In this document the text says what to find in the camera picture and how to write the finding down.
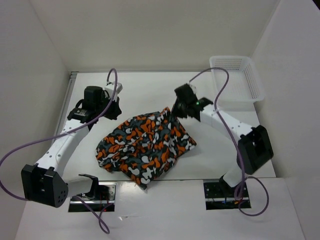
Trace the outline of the orange camouflage shorts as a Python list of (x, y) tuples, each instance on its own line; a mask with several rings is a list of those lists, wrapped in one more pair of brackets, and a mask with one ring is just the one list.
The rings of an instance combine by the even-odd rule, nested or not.
[(111, 173), (122, 172), (145, 190), (196, 145), (166, 107), (121, 123), (99, 142), (95, 158), (100, 168)]

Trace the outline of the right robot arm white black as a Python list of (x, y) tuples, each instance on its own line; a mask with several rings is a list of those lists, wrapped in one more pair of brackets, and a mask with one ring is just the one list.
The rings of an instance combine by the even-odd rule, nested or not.
[(234, 144), (237, 152), (236, 162), (220, 178), (219, 191), (230, 197), (237, 191), (237, 186), (245, 176), (253, 175), (274, 156), (267, 129), (258, 125), (253, 127), (232, 117), (211, 100), (198, 99), (190, 84), (184, 84), (174, 90), (176, 100), (172, 113), (178, 118), (194, 118), (206, 124)]

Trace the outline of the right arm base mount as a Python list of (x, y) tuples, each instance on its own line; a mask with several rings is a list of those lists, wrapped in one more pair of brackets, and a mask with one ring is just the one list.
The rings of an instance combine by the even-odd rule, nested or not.
[(204, 198), (206, 210), (231, 210), (237, 209), (241, 203), (244, 209), (250, 209), (250, 197), (247, 185), (244, 185), (244, 191), (241, 200), (234, 198), (234, 190), (223, 190), (217, 179), (206, 180), (203, 182)]

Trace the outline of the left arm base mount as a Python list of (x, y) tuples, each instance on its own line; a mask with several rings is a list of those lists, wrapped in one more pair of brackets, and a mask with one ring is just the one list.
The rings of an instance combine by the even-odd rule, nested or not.
[[(100, 181), (97, 192), (92, 194), (80, 193), (77, 194), (92, 210), (96, 213), (114, 212), (115, 211), (115, 198), (116, 198), (117, 184), (116, 182)], [(86, 206), (77, 198), (72, 197), (69, 201), (69, 213), (83, 213), (89, 212)]]

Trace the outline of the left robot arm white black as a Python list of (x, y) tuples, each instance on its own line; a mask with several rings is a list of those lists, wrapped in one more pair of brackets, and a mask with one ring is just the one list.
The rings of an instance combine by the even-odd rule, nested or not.
[(62, 176), (74, 151), (99, 118), (116, 120), (121, 114), (118, 93), (120, 83), (105, 87), (87, 86), (83, 99), (68, 114), (62, 137), (54, 141), (49, 150), (33, 165), (21, 170), (24, 196), (27, 200), (59, 208), (67, 198), (83, 194), (94, 200), (100, 194), (99, 180), (89, 174), (65, 181)]

